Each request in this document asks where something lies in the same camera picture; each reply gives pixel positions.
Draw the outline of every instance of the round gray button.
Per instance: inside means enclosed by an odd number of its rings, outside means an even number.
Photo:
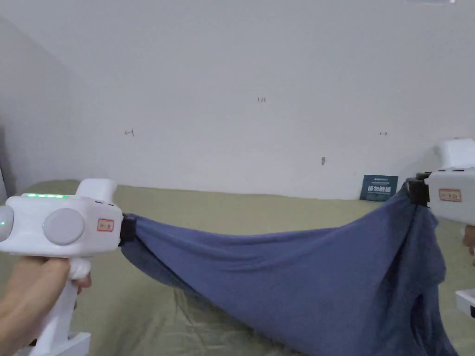
[[[46,238],[56,245],[69,245],[84,231],[84,219],[77,211],[63,208],[49,214],[43,223]]]
[[[13,227],[13,209],[8,205],[0,206],[0,242],[5,241]]]

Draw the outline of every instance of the gripper handle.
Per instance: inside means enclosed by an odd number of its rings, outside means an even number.
[[[53,309],[43,321],[43,329],[30,356],[50,355],[69,340],[69,327],[76,302],[77,286],[67,281]]]
[[[69,328],[77,298],[77,286],[72,281],[86,277],[91,263],[86,259],[71,258],[69,264],[71,268],[66,285],[43,320],[40,336],[28,356],[84,356],[89,350],[89,341],[87,338],[86,342],[84,340],[86,334],[70,338]]]

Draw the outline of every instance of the small poster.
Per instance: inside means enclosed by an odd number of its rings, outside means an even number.
[[[396,194],[398,177],[373,176],[366,174],[363,178],[360,200],[386,201]]]

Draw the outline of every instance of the blue cloth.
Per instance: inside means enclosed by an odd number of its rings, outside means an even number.
[[[403,188],[346,226],[235,236],[137,218],[122,247],[151,277],[204,296],[312,356],[454,356],[440,317],[437,221]]]

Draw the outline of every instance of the beige bed sheet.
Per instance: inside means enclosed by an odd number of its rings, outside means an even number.
[[[76,181],[50,181],[28,192],[73,194]],[[377,203],[268,195],[177,191],[120,186],[114,197],[124,212],[164,223],[218,233],[259,234],[339,226]],[[475,320],[456,310],[454,292],[475,288],[475,269],[461,246],[459,225],[437,231],[447,263],[440,287],[441,312],[460,356],[475,349]],[[14,258],[0,255],[0,288]],[[93,260],[93,287],[79,296],[72,329],[92,333],[92,356],[277,356],[294,354],[255,335],[245,325],[201,300],[152,280],[120,251]]]

